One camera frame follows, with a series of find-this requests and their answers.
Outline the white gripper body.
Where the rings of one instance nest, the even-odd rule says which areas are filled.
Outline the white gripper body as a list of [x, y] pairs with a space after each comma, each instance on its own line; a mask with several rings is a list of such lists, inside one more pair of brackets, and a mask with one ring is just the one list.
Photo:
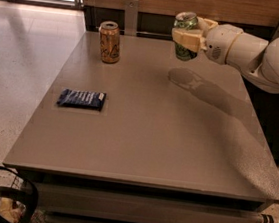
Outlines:
[[234, 27], [231, 24], [214, 27], [206, 36], [206, 57], [217, 64], [224, 65], [229, 48], [242, 33], [242, 28]]

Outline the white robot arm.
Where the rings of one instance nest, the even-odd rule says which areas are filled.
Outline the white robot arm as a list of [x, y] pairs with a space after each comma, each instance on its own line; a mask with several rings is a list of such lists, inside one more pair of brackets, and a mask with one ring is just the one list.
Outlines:
[[279, 38], [268, 42], [233, 25], [200, 18], [192, 29], [175, 27], [172, 39], [217, 64], [230, 65], [268, 93], [279, 93]]

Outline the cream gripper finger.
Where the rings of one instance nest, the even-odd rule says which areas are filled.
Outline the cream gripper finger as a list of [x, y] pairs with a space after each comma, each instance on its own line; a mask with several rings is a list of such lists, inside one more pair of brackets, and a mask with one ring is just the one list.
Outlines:
[[198, 27], [203, 35], [207, 35], [209, 31], [216, 26], [218, 26], [218, 23], [215, 22], [214, 20], [210, 20], [202, 17], [198, 18]]
[[175, 43], [178, 43], [180, 46], [187, 48], [187, 50], [196, 53], [202, 50], [207, 50], [206, 39], [203, 36], [202, 30], [173, 28], [171, 35]]

